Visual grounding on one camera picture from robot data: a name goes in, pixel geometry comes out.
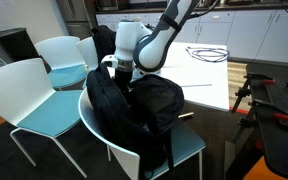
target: teal seat cushion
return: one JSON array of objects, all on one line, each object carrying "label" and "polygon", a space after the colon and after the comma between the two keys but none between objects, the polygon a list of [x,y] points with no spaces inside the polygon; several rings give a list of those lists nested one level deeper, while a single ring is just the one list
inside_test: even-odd
[{"label": "teal seat cushion", "polygon": [[73,85],[87,75],[84,64],[72,67],[54,69],[48,74],[53,88],[61,88]]},{"label": "teal seat cushion", "polygon": [[17,126],[51,137],[64,133],[80,120],[81,93],[82,90],[56,91]]},{"label": "teal seat cushion", "polygon": [[[195,155],[205,147],[203,139],[180,119],[175,120],[171,133],[174,166]],[[152,172],[145,172],[145,176],[153,178],[166,170],[168,170],[167,160],[162,166],[154,169],[153,176]]]}]

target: countertop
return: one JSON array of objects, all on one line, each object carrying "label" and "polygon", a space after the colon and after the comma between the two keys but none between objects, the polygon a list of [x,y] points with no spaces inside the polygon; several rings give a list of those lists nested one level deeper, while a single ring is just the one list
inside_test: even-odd
[{"label": "countertop", "polygon": [[[218,5],[213,11],[237,11],[237,10],[268,10],[268,9],[288,9],[288,3],[253,3],[250,5]],[[205,11],[208,7],[196,8],[194,12]],[[97,12],[97,14],[119,14],[119,13],[158,13],[164,12],[165,8],[139,8],[124,9],[119,11]]]}]

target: floor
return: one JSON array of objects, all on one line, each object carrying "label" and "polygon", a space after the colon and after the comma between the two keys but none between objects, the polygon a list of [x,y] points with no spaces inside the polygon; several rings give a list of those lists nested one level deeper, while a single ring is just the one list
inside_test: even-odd
[{"label": "floor", "polygon": [[[245,64],[240,63],[229,63],[228,78],[231,106],[233,106],[236,99],[235,92],[244,83],[245,66]],[[247,98],[242,101],[239,106],[240,110],[248,110],[247,102]],[[183,109],[183,113],[186,112],[194,112],[194,116],[186,120],[186,122],[206,143],[206,148],[203,151],[203,179],[224,179],[224,142],[231,140],[238,128],[236,123],[239,117],[244,116],[244,114],[232,114],[189,103],[186,103]],[[8,174],[10,179],[12,179],[11,177],[13,179],[70,179],[70,177],[75,176],[76,179],[83,179],[77,170],[70,165],[70,162],[63,160],[63,156],[58,155],[61,152],[50,142],[34,135],[22,133],[20,135],[22,138],[32,138],[29,144],[25,142],[25,146],[28,146],[31,152],[33,151],[32,154],[35,159],[39,159],[39,165],[33,167],[9,138],[8,133],[13,128],[7,123],[0,125],[0,177],[2,177],[1,173],[4,173]],[[87,179],[128,179],[117,162],[107,162],[105,146],[85,131],[83,125],[80,124],[73,129],[73,132],[66,133],[61,140],[70,147],[68,151],[73,151],[75,159],[88,174]],[[159,179],[170,179],[170,177],[171,179],[197,179],[197,167],[198,157],[196,156],[177,167],[175,175],[164,175]]]}]

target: chair leg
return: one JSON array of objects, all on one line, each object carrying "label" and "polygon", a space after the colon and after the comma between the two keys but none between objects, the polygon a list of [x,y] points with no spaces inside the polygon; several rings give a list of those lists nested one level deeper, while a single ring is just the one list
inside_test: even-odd
[{"label": "chair leg", "polygon": [[110,148],[108,147],[108,145],[106,145],[106,148],[107,148],[108,161],[111,161],[111,151],[110,151]]},{"label": "chair leg", "polygon": [[87,177],[85,172],[81,169],[81,167],[75,162],[75,160],[72,158],[72,156],[66,151],[66,149],[62,146],[62,144],[56,139],[51,138],[56,145],[63,151],[63,153],[68,157],[68,159],[74,164],[74,166],[80,171],[80,173],[84,176],[84,178]]},{"label": "chair leg", "polygon": [[22,152],[25,154],[25,156],[31,161],[31,163],[33,164],[33,166],[36,166],[35,161],[32,159],[32,157],[27,153],[27,151],[24,149],[24,147],[21,145],[21,143],[17,140],[17,138],[15,137],[14,133],[16,133],[17,131],[21,130],[21,128],[17,128],[15,130],[13,130],[10,133],[11,138],[14,140],[14,142],[17,144],[17,146],[22,150]]},{"label": "chair leg", "polygon": [[202,151],[200,151],[199,153],[198,153],[198,159],[199,159],[199,166],[198,166],[198,168],[199,168],[199,174],[200,174],[200,180],[202,180],[203,179],[203,155],[202,155]]}]

